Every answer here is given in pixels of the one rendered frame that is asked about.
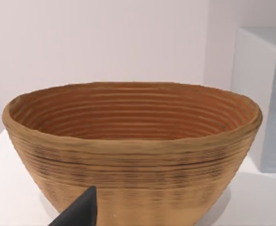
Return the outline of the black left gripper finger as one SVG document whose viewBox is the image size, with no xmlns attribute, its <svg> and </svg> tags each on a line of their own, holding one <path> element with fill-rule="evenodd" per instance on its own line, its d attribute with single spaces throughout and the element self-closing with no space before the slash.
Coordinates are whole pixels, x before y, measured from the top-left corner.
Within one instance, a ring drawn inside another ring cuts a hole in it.
<svg viewBox="0 0 276 226">
<path fill-rule="evenodd" d="M 70 206 L 61 212 L 49 226 L 96 226 L 97 193 L 90 186 Z"/>
</svg>

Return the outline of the brown woven basket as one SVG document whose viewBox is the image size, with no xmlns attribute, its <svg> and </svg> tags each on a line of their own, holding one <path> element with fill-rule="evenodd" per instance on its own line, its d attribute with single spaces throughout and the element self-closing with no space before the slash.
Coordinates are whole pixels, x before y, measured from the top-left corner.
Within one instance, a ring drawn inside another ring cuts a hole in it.
<svg viewBox="0 0 276 226">
<path fill-rule="evenodd" d="M 194 226 L 262 123 L 250 98 L 173 82 L 91 82 L 11 100 L 2 122 L 58 212 L 96 186 L 97 226 Z"/>
</svg>

